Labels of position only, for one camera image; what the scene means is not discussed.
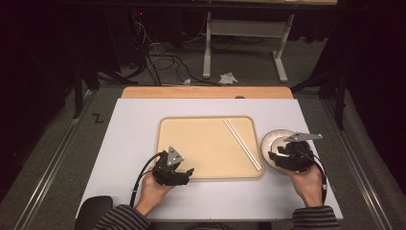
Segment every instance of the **beige tray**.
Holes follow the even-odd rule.
[[[259,171],[225,125],[226,119],[259,163]],[[263,174],[254,122],[247,116],[165,118],[159,126],[157,152],[168,151],[169,146],[185,157],[178,172],[194,168],[191,178],[242,178]]]

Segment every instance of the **floor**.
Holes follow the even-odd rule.
[[[199,40],[182,48],[157,44],[149,53],[163,85],[183,84],[187,79],[191,85],[220,84],[220,75],[232,73],[237,81],[223,86],[290,87],[309,78],[326,42],[307,44],[299,40],[286,44],[282,60],[288,83],[279,82],[272,62],[271,52],[277,44],[278,40],[258,38],[240,38],[234,43],[229,38],[215,40],[210,83],[201,79],[204,47]],[[123,66],[124,74],[130,71],[129,65]],[[153,79],[157,80],[156,74],[152,78],[148,71],[134,78],[141,85],[153,85]],[[124,85],[101,80],[100,90],[85,91],[85,108],[79,119],[72,119],[74,93],[68,95],[66,105],[49,122],[0,204],[0,229],[74,229],[80,196],[123,89]],[[406,229],[405,197],[369,140],[350,94],[346,97],[342,131],[331,119],[334,100],[319,100],[317,90],[306,88],[294,96],[310,131],[327,137],[316,148],[343,212],[343,229]],[[272,225],[273,229],[291,228],[289,220],[273,221]]]

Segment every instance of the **striped sleeve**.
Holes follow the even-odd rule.
[[[96,230],[147,230],[150,225],[143,215],[128,205],[119,205],[105,213],[94,229]]]
[[[292,218],[295,230],[341,229],[333,210],[329,206],[296,209]]]

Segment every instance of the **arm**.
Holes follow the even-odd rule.
[[[147,219],[149,213],[155,209],[165,195],[174,188],[158,184],[152,173],[148,172],[143,179],[141,197],[134,208],[129,205],[119,205],[105,213],[95,229],[139,229],[147,230],[150,222]]]
[[[306,172],[286,170],[296,193],[304,201],[305,208],[297,209],[292,215],[294,229],[341,229],[331,207],[323,205],[322,174],[313,165]]]

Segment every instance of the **wooden edge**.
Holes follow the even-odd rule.
[[[311,6],[336,6],[338,0],[212,0],[212,2],[230,3],[264,3],[264,4],[285,4],[285,5],[311,5]]]
[[[129,86],[123,99],[293,99],[285,86]]]

